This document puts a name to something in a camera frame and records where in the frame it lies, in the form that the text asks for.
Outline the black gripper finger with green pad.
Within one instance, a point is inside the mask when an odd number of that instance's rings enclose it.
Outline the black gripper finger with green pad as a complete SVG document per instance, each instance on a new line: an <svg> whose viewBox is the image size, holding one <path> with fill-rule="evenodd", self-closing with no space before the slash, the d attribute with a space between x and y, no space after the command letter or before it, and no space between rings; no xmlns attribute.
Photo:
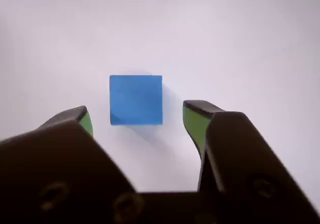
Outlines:
<svg viewBox="0 0 320 224"><path fill-rule="evenodd" d="M133 223L144 201L93 138L85 106L0 142L1 223Z"/></svg>
<svg viewBox="0 0 320 224"><path fill-rule="evenodd" d="M182 109L201 174L216 183L219 221L319 223L313 205L244 113L204 100L185 100Z"/></svg>

